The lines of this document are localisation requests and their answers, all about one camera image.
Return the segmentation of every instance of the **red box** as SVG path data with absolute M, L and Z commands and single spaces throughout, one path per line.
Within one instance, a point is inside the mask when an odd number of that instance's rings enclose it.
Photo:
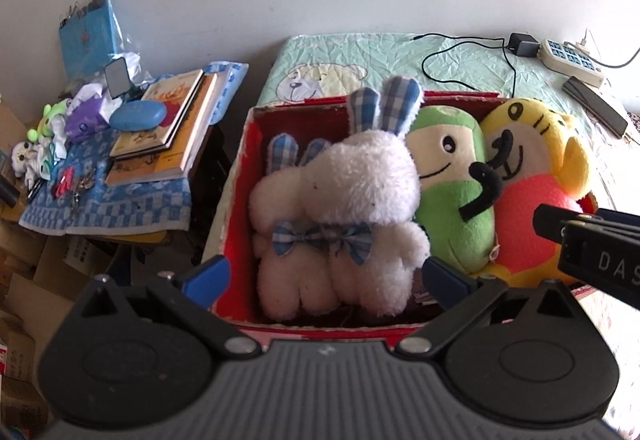
M 505 98 L 443 95 L 426 96 L 423 105 L 447 104 L 471 113 L 482 120 Z M 436 316 L 437 306 L 423 307 L 405 313 L 392 323 L 367 326 L 354 317 L 353 309 L 339 309 L 330 316 L 301 318 L 296 326 L 275 324 L 262 314 L 256 285 L 257 261 L 253 254 L 252 229 L 248 214 L 249 194 L 264 174 L 266 148 L 279 133 L 291 134 L 305 149 L 315 138 L 339 142 L 348 136 L 348 116 L 344 97 L 318 99 L 293 106 L 261 106 L 253 108 L 247 117 L 238 152 L 236 168 L 232 170 L 232 203 L 225 215 L 220 254 L 231 264 L 231 284 L 212 307 L 212 312 L 236 325 L 262 344 L 272 338 L 316 340 L 385 339 L 394 346 L 402 337 L 420 328 Z M 584 209 L 593 212 L 586 203 Z

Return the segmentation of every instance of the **black cable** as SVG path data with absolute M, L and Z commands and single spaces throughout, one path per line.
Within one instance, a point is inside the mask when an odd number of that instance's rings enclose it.
M 466 41 L 462 41 L 460 43 L 456 43 L 453 46 L 450 46 L 449 48 L 445 48 L 444 50 L 440 50 L 438 52 L 434 52 L 431 53 L 429 55 L 427 55 L 427 57 L 425 57 L 422 60 L 422 73 L 425 75 L 425 77 L 427 77 L 428 79 L 430 79 L 431 81 L 434 81 L 435 83 L 440 83 L 440 84 L 460 84 L 461 86 L 464 86 L 465 88 L 469 88 L 470 90 L 473 90 L 475 92 L 478 91 L 477 88 L 471 86 L 471 84 L 467 84 L 463 81 L 456 81 L 456 80 L 448 80 L 448 81 L 443 81 L 440 79 L 436 79 L 432 76 L 430 76 L 427 73 L 427 70 L 424 68 L 424 64 L 427 61 L 427 59 L 434 57 L 436 55 L 439 54 L 444 54 L 445 52 L 448 52 L 450 50 L 453 50 L 454 48 L 463 45 L 463 44 L 474 44 L 477 46 L 481 46 L 482 48 L 489 48 L 489 49 L 502 49 L 502 55 L 504 56 L 504 60 L 507 61 L 507 64 L 509 65 L 509 68 L 511 68 L 511 70 L 513 70 L 513 86 L 511 87 L 511 97 L 515 97 L 516 94 L 516 68 L 513 67 L 513 65 L 511 64 L 511 62 L 509 61 L 509 59 L 507 58 L 507 52 L 506 52 L 506 41 L 503 37 L 476 37 L 476 36 L 450 36 L 450 35 L 446 35 L 446 34 L 440 34 L 437 32 L 431 32 L 428 34 L 421 34 L 421 35 L 417 35 L 414 37 L 414 41 L 417 41 L 418 39 L 422 39 L 423 37 L 427 37 L 427 36 L 432 36 L 432 35 L 436 35 L 439 37 L 443 37 L 445 39 L 453 39 L 453 40 L 458 40 L 458 39 L 465 39 Z M 479 43 L 478 41 L 468 41 L 468 39 L 481 39 L 483 41 L 500 41 L 502 43 L 501 46 L 489 46 L 489 45 L 485 45 L 482 43 Z
M 604 66 L 605 68 L 624 68 L 625 66 L 631 64 L 631 62 L 638 57 L 638 54 L 640 54 L 640 48 L 638 50 L 636 50 L 636 53 L 633 54 L 633 57 L 631 59 L 629 59 L 629 61 L 627 61 L 626 63 L 624 63 L 623 65 L 606 65 L 604 63 L 601 63 L 600 61 L 598 61 L 597 59 L 594 59 L 593 57 L 591 57 L 590 55 L 586 55 L 584 52 L 582 52 L 582 50 L 580 50 L 576 45 L 574 45 L 573 43 L 564 43 L 567 46 L 571 46 L 574 49 L 576 49 L 578 51 L 578 53 L 580 53 L 581 55 L 585 56 L 587 59 L 591 59 L 594 63 L 600 65 L 600 66 Z

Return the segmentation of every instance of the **power strip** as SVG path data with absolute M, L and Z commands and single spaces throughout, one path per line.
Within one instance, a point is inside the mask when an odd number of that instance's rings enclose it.
M 596 88 L 604 82 L 605 76 L 595 63 L 569 46 L 545 39 L 540 43 L 538 57 L 550 70 L 574 76 Z

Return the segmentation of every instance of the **cartoon bear print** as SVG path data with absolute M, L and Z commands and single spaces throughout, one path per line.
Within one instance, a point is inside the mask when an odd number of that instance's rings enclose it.
M 366 76 L 367 70 L 359 65 L 300 65 L 280 81 L 276 96 L 283 102 L 346 96 L 362 86 L 362 80 Z

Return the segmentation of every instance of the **yellow plush toy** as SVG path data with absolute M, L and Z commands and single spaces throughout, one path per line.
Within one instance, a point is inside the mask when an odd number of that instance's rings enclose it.
M 540 238 L 533 213 L 544 203 L 581 211 L 576 200 L 590 190 L 590 153 L 572 131 L 571 115 L 557 113 L 535 99 L 511 99 L 480 124 L 487 149 L 504 130 L 513 148 L 503 167 L 502 197 L 494 206 L 500 252 L 478 274 L 493 274 L 510 286 L 534 287 L 547 277 L 572 282 L 558 270 L 559 245 Z

